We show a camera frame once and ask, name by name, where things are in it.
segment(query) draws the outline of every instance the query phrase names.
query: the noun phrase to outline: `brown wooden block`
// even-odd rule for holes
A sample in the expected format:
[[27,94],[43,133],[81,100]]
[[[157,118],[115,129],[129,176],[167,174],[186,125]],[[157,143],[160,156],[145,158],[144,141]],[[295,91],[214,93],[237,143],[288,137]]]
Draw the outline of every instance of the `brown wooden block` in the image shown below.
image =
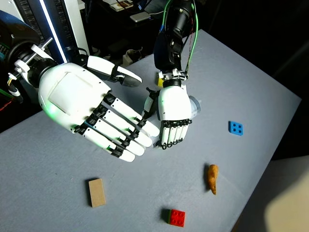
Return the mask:
[[102,179],[89,181],[89,190],[90,190],[91,204],[93,208],[98,207],[100,205],[104,205],[106,203]]

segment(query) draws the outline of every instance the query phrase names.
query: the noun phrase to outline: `gray table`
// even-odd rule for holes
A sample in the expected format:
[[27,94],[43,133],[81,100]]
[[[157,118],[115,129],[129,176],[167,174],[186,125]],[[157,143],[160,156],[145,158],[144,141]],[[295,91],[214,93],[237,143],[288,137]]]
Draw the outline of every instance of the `gray table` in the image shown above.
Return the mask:
[[[130,69],[143,78],[141,87],[110,86],[141,112],[145,87],[155,87],[153,56]],[[189,72],[188,93],[202,100],[202,111],[185,141],[147,149],[133,163],[43,112],[0,134],[0,231],[179,231],[164,221],[172,208],[186,212],[184,231],[230,231],[301,100],[203,31]],[[229,120],[243,124],[243,136],[228,132]],[[217,196],[203,179],[213,163],[220,168]],[[91,208],[85,181],[95,177],[103,178],[107,204]]]

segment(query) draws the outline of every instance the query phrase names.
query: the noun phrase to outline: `white led light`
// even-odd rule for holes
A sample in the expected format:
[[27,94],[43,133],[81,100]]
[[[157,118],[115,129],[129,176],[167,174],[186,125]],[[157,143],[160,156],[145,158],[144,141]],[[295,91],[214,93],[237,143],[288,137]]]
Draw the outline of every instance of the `white led light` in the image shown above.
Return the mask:
[[57,47],[58,47],[58,49],[59,49],[59,52],[60,52],[60,54],[61,54],[61,56],[62,56],[63,62],[64,62],[64,63],[67,63],[67,59],[66,59],[66,57],[65,57],[65,55],[64,55],[64,52],[63,52],[63,50],[62,50],[61,44],[60,44],[59,39],[58,39],[58,37],[57,37],[57,34],[56,34],[56,31],[55,31],[54,25],[53,25],[53,23],[52,23],[52,20],[50,19],[50,16],[49,16],[49,14],[48,14],[47,8],[46,8],[45,3],[44,3],[44,0],[40,0],[40,4],[41,4],[41,7],[42,7],[42,9],[43,9],[43,11],[44,11],[44,14],[45,14],[47,23],[48,23],[48,25],[49,25],[49,27],[50,27],[50,30],[52,31],[52,34],[53,34],[53,36],[54,36],[54,40],[55,40],[55,42],[56,42],[56,44],[57,44]]

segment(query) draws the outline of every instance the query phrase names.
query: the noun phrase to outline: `blue building block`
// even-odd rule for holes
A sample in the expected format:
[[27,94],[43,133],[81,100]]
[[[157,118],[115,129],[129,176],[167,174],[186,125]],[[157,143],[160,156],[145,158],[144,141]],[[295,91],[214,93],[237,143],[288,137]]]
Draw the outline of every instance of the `blue building block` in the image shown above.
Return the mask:
[[229,121],[228,122],[228,131],[232,134],[236,134],[236,135],[243,135],[243,127],[242,124],[237,123],[237,122],[232,122]]

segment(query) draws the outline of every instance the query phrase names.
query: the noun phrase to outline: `robotic hand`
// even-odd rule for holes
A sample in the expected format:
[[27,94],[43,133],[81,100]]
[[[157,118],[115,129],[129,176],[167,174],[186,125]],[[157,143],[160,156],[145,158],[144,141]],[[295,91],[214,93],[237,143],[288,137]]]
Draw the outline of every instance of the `robotic hand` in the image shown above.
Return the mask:
[[58,65],[44,51],[51,38],[37,46],[38,35],[28,25],[1,11],[0,32],[0,44],[8,48],[3,59],[6,68],[11,70],[12,63],[15,66],[8,80],[8,88],[15,97],[21,96],[13,81],[22,76],[38,88],[39,103],[52,120],[128,162],[135,155],[141,156],[144,147],[151,146],[150,136],[159,135],[156,126],[115,97],[102,81],[118,81],[133,87],[141,83],[134,73],[93,56],[87,58],[86,67],[74,63]]
[[150,95],[145,102],[142,115],[149,118],[158,109],[161,121],[158,145],[162,149],[181,142],[186,136],[189,124],[192,123],[190,99],[186,86],[182,85],[182,81],[188,79],[188,65],[186,70],[182,71],[181,52],[184,47],[184,30],[187,25],[191,25],[190,22],[193,23],[193,18],[194,21],[197,20],[196,13],[191,12],[191,8],[195,9],[194,5],[191,0],[168,1],[168,16],[163,19],[154,46],[154,63],[161,70],[158,76],[163,81],[163,89],[152,91],[147,88]]

